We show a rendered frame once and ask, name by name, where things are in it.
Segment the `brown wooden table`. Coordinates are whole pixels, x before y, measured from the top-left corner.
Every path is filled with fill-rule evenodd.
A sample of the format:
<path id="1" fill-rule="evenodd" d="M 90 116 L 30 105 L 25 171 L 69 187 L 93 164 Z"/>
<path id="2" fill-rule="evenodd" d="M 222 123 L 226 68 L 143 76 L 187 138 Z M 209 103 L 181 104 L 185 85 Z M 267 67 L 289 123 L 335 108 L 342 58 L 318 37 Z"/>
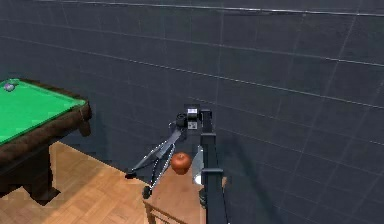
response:
<path id="1" fill-rule="evenodd" d="M 201 206 L 202 185 L 192 180 L 192 170 L 178 175 L 168 168 L 144 199 L 148 224 L 206 224 L 206 210 Z"/>

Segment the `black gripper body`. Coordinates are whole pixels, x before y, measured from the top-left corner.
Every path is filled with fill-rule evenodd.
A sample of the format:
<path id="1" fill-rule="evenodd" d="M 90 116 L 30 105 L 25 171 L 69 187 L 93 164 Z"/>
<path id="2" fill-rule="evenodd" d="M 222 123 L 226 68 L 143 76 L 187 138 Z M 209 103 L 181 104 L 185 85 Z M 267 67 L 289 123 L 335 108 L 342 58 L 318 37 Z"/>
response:
<path id="1" fill-rule="evenodd" d="M 187 117 L 183 113 L 179 113 L 176 119 L 169 124 L 171 131 L 170 141 L 176 143 L 184 141 L 187 138 Z"/>

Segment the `green pool table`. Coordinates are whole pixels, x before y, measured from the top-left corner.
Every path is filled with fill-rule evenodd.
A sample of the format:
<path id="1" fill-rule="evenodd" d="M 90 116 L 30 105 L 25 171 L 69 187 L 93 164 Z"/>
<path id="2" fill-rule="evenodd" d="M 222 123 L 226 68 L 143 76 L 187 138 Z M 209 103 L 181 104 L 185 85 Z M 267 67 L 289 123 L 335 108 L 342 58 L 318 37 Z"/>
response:
<path id="1" fill-rule="evenodd" d="M 35 80 L 1 81 L 0 198 L 20 187 L 42 206 L 56 197 L 49 148 L 74 131 L 89 136 L 91 118 L 89 101 L 78 94 Z"/>

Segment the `grey metal object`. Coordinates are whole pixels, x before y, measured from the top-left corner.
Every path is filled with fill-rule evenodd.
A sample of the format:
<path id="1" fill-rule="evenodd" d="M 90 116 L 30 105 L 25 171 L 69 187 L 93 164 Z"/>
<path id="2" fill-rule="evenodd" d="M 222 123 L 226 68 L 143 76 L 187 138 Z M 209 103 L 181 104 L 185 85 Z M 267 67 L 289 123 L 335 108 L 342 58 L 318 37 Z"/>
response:
<path id="1" fill-rule="evenodd" d="M 197 153 L 192 160 L 192 180 L 195 184 L 202 184 L 202 169 L 204 168 L 203 148 L 198 146 Z"/>

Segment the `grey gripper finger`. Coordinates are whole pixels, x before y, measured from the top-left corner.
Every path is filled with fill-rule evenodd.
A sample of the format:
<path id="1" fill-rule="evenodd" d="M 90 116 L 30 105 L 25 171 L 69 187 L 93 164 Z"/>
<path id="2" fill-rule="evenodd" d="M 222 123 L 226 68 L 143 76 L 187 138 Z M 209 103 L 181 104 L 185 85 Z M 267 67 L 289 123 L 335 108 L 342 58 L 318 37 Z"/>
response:
<path id="1" fill-rule="evenodd" d="M 127 171 L 125 177 L 127 179 L 132 179 L 136 176 L 136 171 L 142 169 L 145 165 L 154 163 L 156 160 L 160 160 L 168 152 L 172 151 L 176 141 L 181 136 L 180 131 L 174 131 L 171 136 L 160 143 L 154 149 L 152 149 L 146 156 L 144 156 L 133 168 Z"/>
<path id="2" fill-rule="evenodd" d="M 174 143 L 163 143 L 156 148 L 155 159 L 152 162 L 152 176 L 149 186 L 143 188 L 143 198 L 149 199 L 156 185 L 159 183 L 161 176 L 169 166 L 170 160 L 175 151 Z"/>

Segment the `red apple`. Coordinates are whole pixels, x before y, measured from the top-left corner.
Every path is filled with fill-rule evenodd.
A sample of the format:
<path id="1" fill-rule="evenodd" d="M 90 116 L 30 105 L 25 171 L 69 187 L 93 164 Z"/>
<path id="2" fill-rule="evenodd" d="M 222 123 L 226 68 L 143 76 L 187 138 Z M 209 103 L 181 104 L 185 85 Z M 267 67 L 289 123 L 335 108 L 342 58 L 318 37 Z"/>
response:
<path id="1" fill-rule="evenodd" d="M 186 174 L 191 164 L 191 157 L 184 152 L 175 153 L 171 158 L 171 168 L 178 175 Z"/>

